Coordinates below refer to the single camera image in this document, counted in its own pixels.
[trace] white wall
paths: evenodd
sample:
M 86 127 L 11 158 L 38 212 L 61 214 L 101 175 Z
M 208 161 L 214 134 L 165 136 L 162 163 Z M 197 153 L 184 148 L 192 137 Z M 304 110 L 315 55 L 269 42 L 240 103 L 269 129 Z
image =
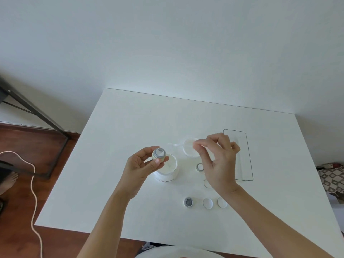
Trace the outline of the white wall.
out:
M 344 0 L 0 0 L 0 73 L 66 130 L 104 87 L 295 113 L 344 160 Z M 34 123 L 0 106 L 0 121 Z

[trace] white cable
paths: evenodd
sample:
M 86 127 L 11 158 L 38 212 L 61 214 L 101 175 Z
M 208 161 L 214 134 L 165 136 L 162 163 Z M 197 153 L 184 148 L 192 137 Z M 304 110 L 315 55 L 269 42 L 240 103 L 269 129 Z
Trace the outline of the white cable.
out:
M 1 155 L 2 153 L 7 153 L 7 152 L 16 154 L 21 160 L 23 160 L 22 157 L 19 156 L 19 154 L 17 154 L 16 152 L 13 152 L 13 151 L 4 151 L 4 152 L 1 152 L 0 155 Z M 25 163 L 29 164 L 29 165 L 32 165 L 32 167 L 33 167 L 33 172 L 36 173 L 36 168 L 35 168 L 35 166 L 34 166 L 33 164 L 31 164 L 30 162 L 25 161 L 25 160 L 23 160 L 23 161 L 24 161 Z M 31 178 L 30 188 L 31 188 L 31 192 L 32 192 L 33 196 L 35 197 L 35 210 L 33 211 L 32 218 L 31 218 L 31 229 L 32 229 L 32 231 L 33 231 L 35 234 L 37 234 L 37 236 L 38 236 L 38 238 L 39 238 L 39 240 L 40 240 L 40 245 L 41 245 L 41 258 L 43 258 L 43 242 L 42 242 L 42 238 L 41 238 L 40 234 L 35 230 L 35 228 L 33 228 L 33 218 L 35 217 L 36 210 L 37 210 L 37 196 L 36 196 L 35 192 L 34 192 L 33 189 L 32 189 L 33 178 L 34 178 L 34 176 L 32 176 L 32 178 Z

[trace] patterned fabric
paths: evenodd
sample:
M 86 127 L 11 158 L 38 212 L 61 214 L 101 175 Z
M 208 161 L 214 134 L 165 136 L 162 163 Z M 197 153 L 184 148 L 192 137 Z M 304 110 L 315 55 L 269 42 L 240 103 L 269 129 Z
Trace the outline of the patterned fabric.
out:
M 325 191 L 344 193 L 344 166 L 318 171 Z

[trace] foot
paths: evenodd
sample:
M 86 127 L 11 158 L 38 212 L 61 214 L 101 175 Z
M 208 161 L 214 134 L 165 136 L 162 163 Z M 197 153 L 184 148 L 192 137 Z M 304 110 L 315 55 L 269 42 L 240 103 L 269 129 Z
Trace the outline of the foot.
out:
M 11 172 L 0 184 L 0 195 L 9 190 L 17 181 L 18 174 Z

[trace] white jar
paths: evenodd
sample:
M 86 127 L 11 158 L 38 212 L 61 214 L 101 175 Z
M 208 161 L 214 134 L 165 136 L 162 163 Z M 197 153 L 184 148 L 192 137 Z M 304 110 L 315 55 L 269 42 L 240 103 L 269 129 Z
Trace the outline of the white jar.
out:
M 175 156 L 171 154 L 166 154 L 166 156 L 169 156 L 170 159 L 165 162 L 165 166 L 153 173 L 155 178 L 161 182 L 172 181 L 179 172 L 178 161 Z

